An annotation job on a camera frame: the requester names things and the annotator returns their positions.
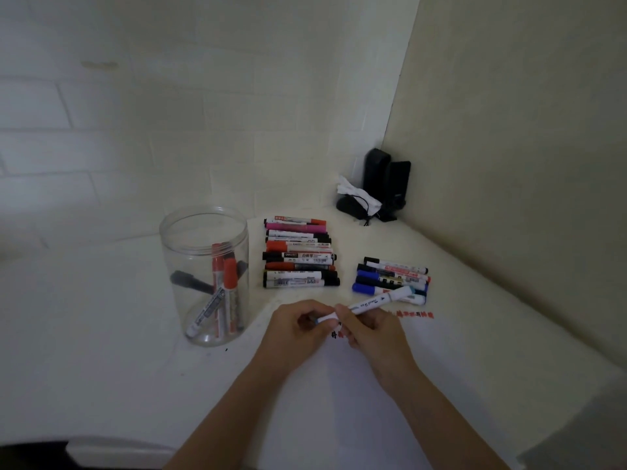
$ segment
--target white brick wall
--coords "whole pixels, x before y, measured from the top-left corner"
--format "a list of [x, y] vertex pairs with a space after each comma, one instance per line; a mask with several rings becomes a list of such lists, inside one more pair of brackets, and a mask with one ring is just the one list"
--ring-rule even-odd
[[419, 0], [0, 0], [0, 258], [331, 204]]

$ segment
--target wall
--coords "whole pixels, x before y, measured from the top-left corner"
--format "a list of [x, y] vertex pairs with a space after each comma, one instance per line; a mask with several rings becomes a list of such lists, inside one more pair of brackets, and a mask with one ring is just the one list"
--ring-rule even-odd
[[627, 0], [421, 0], [384, 139], [405, 221], [623, 364], [626, 119]]
[[330, 204], [418, 0], [0, 0], [0, 257]]

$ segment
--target dark floor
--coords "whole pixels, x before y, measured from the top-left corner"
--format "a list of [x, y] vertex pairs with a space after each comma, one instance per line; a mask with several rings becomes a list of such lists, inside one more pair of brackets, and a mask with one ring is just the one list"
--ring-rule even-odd
[[0, 447], [0, 470], [76, 470], [78, 466], [65, 453], [67, 442], [23, 444]]

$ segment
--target row of markers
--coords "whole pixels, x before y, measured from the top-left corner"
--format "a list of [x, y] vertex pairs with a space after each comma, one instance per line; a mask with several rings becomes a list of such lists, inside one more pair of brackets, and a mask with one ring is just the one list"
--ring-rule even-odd
[[321, 219], [274, 216], [264, 219], [265, 288], [338, 286], [337, 255]]
[[426, 267], [414, 267], [364, 257], [364, 263], [357, 265], [357, 276], [353, 284], [353, 292], [366, 295], [380, 295], [409, 285], [413, 294], [398, 299], [413, 305], [424, 305], [427, 302], [427, 290], [431, 283]]

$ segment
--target jar rim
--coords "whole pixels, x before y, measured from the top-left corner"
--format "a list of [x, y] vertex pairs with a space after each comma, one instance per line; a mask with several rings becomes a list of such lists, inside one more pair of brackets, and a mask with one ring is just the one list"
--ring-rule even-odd
[[[218, 214], [225, 217], [230, 217], [238, 221], [242, 225], [242, 230], [237, 236], [233, 237], [229, 241], [219, 244], [210, 244], [204, 246], [196, 245], [175, 245], [174, 241], [168, 237], [168, 229], [171, 228], [178, 221], [182, 221], [188, 217], [198, 216], [203, 214]], [[242, 213], [235, 208], [214, 206], [211, 204], [202, 204], [194, 206], [185, 206], [178, 208], [175, 211], [169, 213], [159, 225], [159, 235], [161, 236], [161, 244], [167, 247], [173, 252], [180, 254], [187, 254], [190, 256], [223, 256], [229, 252], [233, 252], [248, 236], [248, 223]]]

